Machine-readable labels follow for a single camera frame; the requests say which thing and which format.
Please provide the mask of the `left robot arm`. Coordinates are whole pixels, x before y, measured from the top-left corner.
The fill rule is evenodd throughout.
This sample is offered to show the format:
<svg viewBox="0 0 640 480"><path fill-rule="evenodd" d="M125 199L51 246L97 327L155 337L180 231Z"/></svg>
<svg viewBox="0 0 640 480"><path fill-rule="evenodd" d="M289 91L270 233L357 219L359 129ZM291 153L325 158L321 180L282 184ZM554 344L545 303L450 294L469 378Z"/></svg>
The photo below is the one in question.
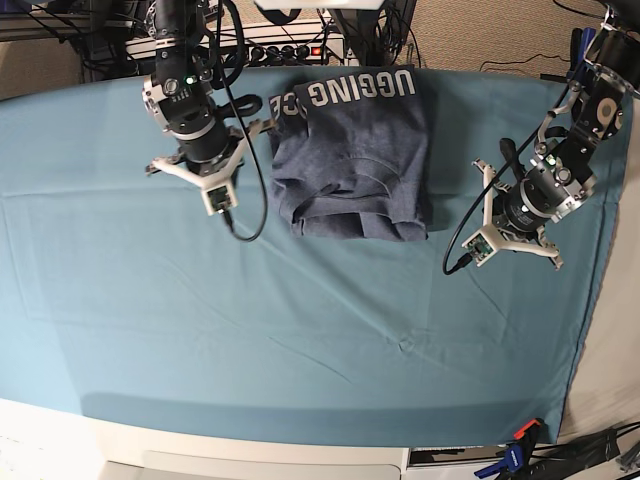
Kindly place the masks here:
<svg viewBox="0 0 640 480"><path fill-rule="evenodd" d="M515 144L502 139L500 150L516 181L508 185L496 170L477 159L483 176L483 223L462 244L459 261L485 264L500 251L534 254L560 268L563 261L545 233L592 196L596 175L589 161L597 147L623 123L623 101L639 92L639 4L610 1L600 30L584 51L564 94L533 138L530 169L519 161Z"/></svg>

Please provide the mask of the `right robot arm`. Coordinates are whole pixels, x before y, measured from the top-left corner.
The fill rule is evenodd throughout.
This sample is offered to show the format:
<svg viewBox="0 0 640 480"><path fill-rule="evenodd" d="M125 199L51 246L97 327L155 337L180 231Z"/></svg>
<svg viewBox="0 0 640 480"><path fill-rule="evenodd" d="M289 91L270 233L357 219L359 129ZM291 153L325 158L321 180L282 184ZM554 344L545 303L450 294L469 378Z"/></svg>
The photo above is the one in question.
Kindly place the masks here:
<svg viewBox="0 0 640 480"><path fill-rule="evenodd" d="M241 121L257 114L263 102L248 94L219 106L212 98L215 90L239 77L245 43L235 19L239 52L227 76L219 41L206 26L211 11L207 1L156 1L148 10L155 71L144 79L142 100L161 130L178 143L178 151L154 158L145 173L166 173L196 186L206 199L220 196L233 202L237 171L250 141L273 128L274 122L254 120L238 128L225 124L227 119Z"/></svg>

